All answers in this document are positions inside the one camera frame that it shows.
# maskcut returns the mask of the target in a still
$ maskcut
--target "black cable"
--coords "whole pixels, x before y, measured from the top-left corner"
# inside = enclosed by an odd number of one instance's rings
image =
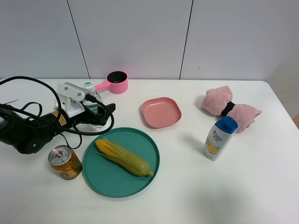
[[[26,77],[26,76],[15,76],[15,77],[7,78],[7,79],[1,81],[1,82],[0,82],[0,85],[5,84],[5,83],[7,83],[7,82],[10,82],[10,81],[12,81],[12,80],[16,80],[16,79],[30,80],[30,81],[39,83],[39,84],[41,84],[41,85],[43,85],[43,86],[46,86],[49,90],[51,90],[51,92],[54,94],[54,96],[55,96],[55,98],[56,98],[56,100],[57,100],[57,102],[58,102],[58,115],[57,115],[57,118],[54,120],[53,123],[48,122],[49,126],[47,126],[47,127],[38,127],[37,129],[45,129],[45,128],[49,128],[49,127],[55,126],[55,125],[58,123],[59,118],[60,118],[60,115],[61,115],[61,113],[62,113],[61,102],[60,102],[59,96],[57,95],[57,93],[55,92],[55,90],[54,90],[51,86],[49,86],[48,84],[46,84],[46,83],[44,83],[44,82],[42,82],[42,81],[39,81],[38,79],[30,78],[30,77]]]
[[[43,112],[43,107],[42,107],[42,105],[41,104],[39,104],[39,103],[37,103],[37,102],[30,102],[30,103],[27,103],[27,104],[25,104],[22,108],[21,108],[21,110],[23,111],[23,110],[25,110],[29,105],[32,105],[32,104],[37,104],[38,106],[39,106],[39,112],[38,112],[38,117],[40,117],[41,116],[41,114],[42,114],[42,112]]]
[[[76,122],[75,122],[75,121],[73,121],[72,126],[73,126],[73,128],[74,128],[76,131],[79,131],[79,130],[77,129],[77,127],[76,127]],[[61,135],[62,137],[64,137],[65,142],[66,142],[66,145],[67,145],[68,148],[71,148],[71,149],[77,149],[77,148],[79,148],[79,147],[81,146],[81,144],[82,144],[82,135],[81,135],[81,134],[79,135],[79,137],[80,137],[80,143],[79,143],[79,145],[78,145],[77,147],[75,147],[75,148],[72,148],[72,147],[69,145],[69,143],[68,143],[67,140],[66,140],[66,137],[65,137],[63,134],[60,133],[60,135]]]
[[[54,91],[54,89],[53,89],[52,87],[50,87],[48,84],[46,84],[46,83],[44,83],[44,82],[42,82],[42,81],[39,81],[39,80],[34,79],[34,78],[30,78],[30,77],[23,77],[23,76],[16,76],[16,77],[11,77],[11,78],[5,79],[5,80],[3,80],[3,81],[0,82],[0,85],[2,85],[2,84],[4,84],[4,83],[7,83],[7,82],[9,82],[9,81],[15,80],[15,79],[26,79],[26,80],[31,80],[31,81],[37,82],[37,83],[39,83],[39,84],[41,84],[41,85],[44,85],[44,86],[46,86],[47,88],[49,88],[49,89],[53,92],[53,94],[55,95],[56,100],[57,100],[57,102],[58,102],[58,115],[57,115],[56,120],[55,120],[53,123],[50,123],[49,121],[44,120],[44,119],[42,119],[42,118],[40,118],[40,117],[38,117],[38,116],[36,116],[36,115],[34,115],[34,114],[31,114],[31,113],[29,113],[29,112],[26,112],[26,111],[23,111],[23,110],[14,108],[14,107],[12,107],[11,105],[0,104],[0,107],[2,107],[2,108],[4,108],[4,109],[11,110],[11,111],[14,111],[14,112],[18,112],[18,113],[27,115],[27,116],[29,116],[29,117],[32,117],[32,118],[34,118],[34,119],[36,119],[36,120],[39,120],[39,121],[41,121],[41,122],[43,122],[43,123],[49,125],[49,126],[47,126],[47,127],[43,127],[43,129],[49,128],[49,127],[51,127],[51,126],[55,126],[55,128],[60,129],[60,130],[65,131],[65,132],[69,132],[69,133],[73,133],[73,134],[87,135],[87,136],[95,136],[95,135],[100,135],[100,134],[105,134],[105,133],[107,133],[108,131],[110,131],[110,130],[112,129],[112,127],[113,127],[113,125],[114,125],[114,116],[113,116],[113,114],[109,111],[109,109],[108,109],[103,103],[101,103],[100,101],[98,101],[98,100],[97,100],[95,97],[93,97],[93,96],[90,96],[90,97],[89,97],[90,100],[92,100],[92,101],[98,103],[100,106],[102,106],[102,107],[107,111],[109,117],[111,118],[111,124],[110,124],[110,126],[109,126],[106,130],[101,131],[101,132],[94,132],[94,133],[91,133],[91,132],[81,132],[81,131],[76,131],[76,130],[74,131],[74,130],[70,130],[69,128],[62,127],[62,126],[60,126],[60,125],[56,125],[57,121],[59,121],[59,118],[60,118],[60,115],[61,115],[62,108],[61,108],[61,101],[60,101],[60,99],[59,99],[57,93]]]

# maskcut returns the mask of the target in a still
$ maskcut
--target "bottle label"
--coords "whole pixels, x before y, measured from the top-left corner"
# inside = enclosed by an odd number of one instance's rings
[[[205,153],[210,160],[216,160],[221,154],[232,134],[228,134],[215,127],[212,128],[205,142]]]
[[[93,113],[98,114],[98,104],[85,105]]]

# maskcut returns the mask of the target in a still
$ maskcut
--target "pink towel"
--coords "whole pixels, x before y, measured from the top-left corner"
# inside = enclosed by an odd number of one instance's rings
[[[202,107],[214,115],[230,116],[238,123],[237,133],[253,124],[262,111],[246,105],[232,103],[233,93],[229,86],[209,89],[202,101]]]

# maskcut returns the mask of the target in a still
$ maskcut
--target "green plate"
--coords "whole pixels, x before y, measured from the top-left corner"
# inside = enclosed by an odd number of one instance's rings
[[[135,176],[100,155],[95,141],[106,138],[146,160],[154,176]],[[146,133],[130,127],[112,129],[98,136],[87,148],[83,173],[88,185],[107,197],[128,197],[145,189],[155,178],[160,164],[159,150]]]

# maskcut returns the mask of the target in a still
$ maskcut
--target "can lid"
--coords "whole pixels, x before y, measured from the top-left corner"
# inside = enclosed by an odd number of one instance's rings
[[[49,163],[53,166],[62,166],[71,158],[71,149],[65,145],[57,146],[48,156]]]
[[[233,134],[238,128],[237,122],[230,116],[221,118],[216,122],[216,127],[228,134]]]
[[[95,92],[95,87],[94,87],[94,84],[92,82],[84,83],[82,88],[85,89],[85,90],[88,90],[90,92]]]

